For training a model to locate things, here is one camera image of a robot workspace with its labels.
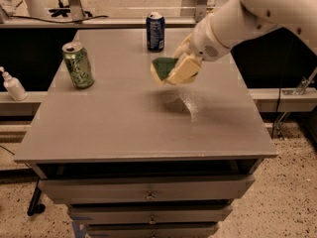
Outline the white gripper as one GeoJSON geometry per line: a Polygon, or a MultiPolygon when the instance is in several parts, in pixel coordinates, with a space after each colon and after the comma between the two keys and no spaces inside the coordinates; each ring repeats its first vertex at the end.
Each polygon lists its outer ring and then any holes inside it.
{"type": "Polygon", "coordinates": [[[202,60],[214,61],[230,51],[217,40],[212,26],[213,18],[213,14],[208,14],[176,48],[173,56],[178,61],[169,73],[167,83],[179,85],[193,82],[201,69],[202,60]]]}

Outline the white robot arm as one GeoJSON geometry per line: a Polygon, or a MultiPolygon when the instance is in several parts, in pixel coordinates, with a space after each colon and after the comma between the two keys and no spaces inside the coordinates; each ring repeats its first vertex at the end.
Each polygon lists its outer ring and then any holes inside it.
{"type": "Polygon", "coordinates": [[[317,54],[317,0],[229,0],[206,15],[174,53],[166,81],[190,83],[204,61],[226,55],[239,43],[283,27],[317,54]]]}

